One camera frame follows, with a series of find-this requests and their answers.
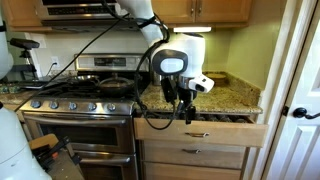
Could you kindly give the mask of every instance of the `open drawer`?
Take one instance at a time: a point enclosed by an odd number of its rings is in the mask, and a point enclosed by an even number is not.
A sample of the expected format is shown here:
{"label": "open drawer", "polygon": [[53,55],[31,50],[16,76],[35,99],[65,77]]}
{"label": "open drawer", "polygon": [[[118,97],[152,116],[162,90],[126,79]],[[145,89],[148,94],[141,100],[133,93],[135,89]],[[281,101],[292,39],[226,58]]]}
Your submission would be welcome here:
{"label": "open drawer", "polygon": [[[168,120],[149,118],[152,125],[164,127]],[[165,130],[149,126],[145,118],[135,118],[135,138],[138,140],[164,140],[195,142],[231,146],[262,147],[268,125],[248,123],[228,123],[193,120],[186,125],[184,120],[174,120]]]}

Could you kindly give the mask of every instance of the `white robot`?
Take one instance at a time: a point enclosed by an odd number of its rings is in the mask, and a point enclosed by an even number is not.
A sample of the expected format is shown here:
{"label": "white robot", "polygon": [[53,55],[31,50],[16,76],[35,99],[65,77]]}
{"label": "white robot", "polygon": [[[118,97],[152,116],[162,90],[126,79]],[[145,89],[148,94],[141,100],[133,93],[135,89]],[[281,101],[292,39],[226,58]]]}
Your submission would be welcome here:
{"label": "white robot", "polygon": [[[150,0],[117,0],[136,19],[154,16]],[[141,28],[149,46],[163,39],[161,29],[154,24]],[[0,41],[6,42],[4,32]],[[6,43],[0,47],[0,79],[11,69]],[[180,34],[162,44],[151,55],[153,69],[164,76],[179,75],[179,87],[189,92],[209,92],[214,82],[202,75],[205,54],[204,39],[196,34]],[[33,157],[16,114],[0,103],[0,179],[51,179]]]}

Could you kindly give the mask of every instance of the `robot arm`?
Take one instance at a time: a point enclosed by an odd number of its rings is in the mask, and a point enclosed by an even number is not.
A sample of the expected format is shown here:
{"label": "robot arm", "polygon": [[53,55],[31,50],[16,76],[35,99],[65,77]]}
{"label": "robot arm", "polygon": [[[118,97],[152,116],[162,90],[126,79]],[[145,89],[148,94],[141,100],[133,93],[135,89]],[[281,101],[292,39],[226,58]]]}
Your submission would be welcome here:
{"label": "robot arm", "polygon": [[[150,0],[117,0],[121,8],[135,19],[149,20],[154,17]],[[156,24],[141,28],[149,46],[163,39]],[[198,34],[179,34],[174,40],[162,44],[151,55],[156,73],[162,76],[179,75],[180,88],[191,91],[209,92],[214,82],[202,74],[205,40]]]}

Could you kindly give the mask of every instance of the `wooden cabinet drawer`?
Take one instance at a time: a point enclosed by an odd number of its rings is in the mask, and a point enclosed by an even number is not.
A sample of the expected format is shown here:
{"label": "wooden cabinet drawer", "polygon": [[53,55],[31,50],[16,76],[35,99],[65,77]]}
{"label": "wooden cabinet drawer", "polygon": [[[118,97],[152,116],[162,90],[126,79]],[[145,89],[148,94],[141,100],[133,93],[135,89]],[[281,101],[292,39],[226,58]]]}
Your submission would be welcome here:
{"label": "wooden cabinet drawer", "polygon": [[143,159],[149,162],[241,169],[245,147],[214,144],[143,141]]}
{"label": "wooden cabinet drawer", "polygon": [[240,170],[144,163],[146,180],[239,180]]}
{"label": "wooden cabinet drawer", "polygon": [[[156,127],[164,127],[168,120],[149,119]],[[225,123],[174,120],[165,130],[155,130],[144,118],[135,118],[135,137],[139,140],[165,140],[221,144],[231,146],[262,147],[268,126],[250,123]]]}

